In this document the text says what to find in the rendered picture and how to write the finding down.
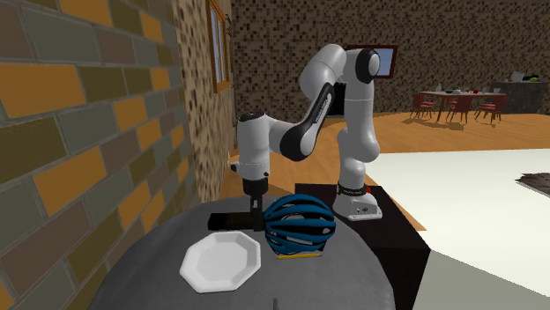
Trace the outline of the flat black box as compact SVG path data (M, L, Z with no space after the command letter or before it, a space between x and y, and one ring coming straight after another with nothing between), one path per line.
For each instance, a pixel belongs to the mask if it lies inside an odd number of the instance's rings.
M212 213L207 222L209 231L253 230L254 227L249 212Z

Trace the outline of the blue bicycle helmet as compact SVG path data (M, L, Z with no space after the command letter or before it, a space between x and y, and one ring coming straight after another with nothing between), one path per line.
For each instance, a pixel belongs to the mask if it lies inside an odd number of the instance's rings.
M277 255L323 251L336 231L335 217L321 200L291 194L275 200L264 211L265 238Z

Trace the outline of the white octagonal plate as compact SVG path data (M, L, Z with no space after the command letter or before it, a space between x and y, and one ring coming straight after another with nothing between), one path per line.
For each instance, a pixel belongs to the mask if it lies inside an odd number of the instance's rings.
M232 292L261 268L261 245L240 231L213 232L190 246L179 270L197 293Z

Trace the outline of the grey round table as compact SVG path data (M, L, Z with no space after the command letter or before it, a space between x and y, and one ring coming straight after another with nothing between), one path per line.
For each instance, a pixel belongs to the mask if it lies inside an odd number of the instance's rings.
M190 246L209 235L212 213L249 208L246 196L202 203L152 229L104 278L88 310L396 310L381 263L341 220L317 258L277 259L263 232L261 267L232 292L197 293L180 275Z

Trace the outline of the wooden framed window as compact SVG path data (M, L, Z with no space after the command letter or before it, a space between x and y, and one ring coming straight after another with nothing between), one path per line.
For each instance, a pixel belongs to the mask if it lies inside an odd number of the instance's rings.
M221 10L218 0L205 0L208 40L212 63L212 86L219 93L231 86L229 48L229 15Z

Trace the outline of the black robot stand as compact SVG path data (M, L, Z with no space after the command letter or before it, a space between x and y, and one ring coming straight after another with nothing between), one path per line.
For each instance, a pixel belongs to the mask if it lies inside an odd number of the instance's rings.
M321 285L321 310L413 310L431 249L382 187L371 190L382 218L335 216L326 252L335 275Z

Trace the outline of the dark red framed window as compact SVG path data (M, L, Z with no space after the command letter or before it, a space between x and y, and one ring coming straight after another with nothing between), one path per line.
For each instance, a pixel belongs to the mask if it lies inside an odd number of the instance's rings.
M380 56L380 69L376 75L377 78L392 78L397 58L397 45L384 44L351 44L345 45L345 50L366 48L373 49Z

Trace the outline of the red dining chair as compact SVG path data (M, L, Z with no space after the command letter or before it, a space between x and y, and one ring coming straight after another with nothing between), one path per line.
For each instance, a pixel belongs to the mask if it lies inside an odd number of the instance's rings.
M493 99L491 103L480 104L474 113L475 118L478 118L481 113L486 117L488 114L491 114L490 122L498 119L502 119L502 111L507 106L510 96L497 96Z
M432 112L435 110L436 104L431 101L427 101L424 94L414 94L412 101L412 112L410 116L421 117L424 114L432 116Z
M460 96L457 102L450 108L446 117L447 122L452 122L456 114L460 114L460 121L468 123L468 113L472 104L472 98L468 96Z

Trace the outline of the wooden dining table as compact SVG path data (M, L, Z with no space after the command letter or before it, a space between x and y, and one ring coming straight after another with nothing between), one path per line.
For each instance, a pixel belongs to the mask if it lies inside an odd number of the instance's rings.
M447 105L449 98L468 98L468 99L474 99L474 98L499 98L504 97L505 93L493 93L493 92L459 92L459 91L452 91L451 93L446 93L445 91L442 92L420 92L421 95L426 95L429 97L436 97L441 99L438 115L437 115L437 121L440 120L442 111Z

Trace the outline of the dark sideboard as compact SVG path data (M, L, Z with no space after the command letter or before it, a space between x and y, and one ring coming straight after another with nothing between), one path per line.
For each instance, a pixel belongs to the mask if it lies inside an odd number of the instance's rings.
M549 86L545 77L541 81L531 81L525 74L514 71L506 81L492 82L489 89L498 89L499 94L509 96L503 109L504 114L536 114L542 105L544 94Z

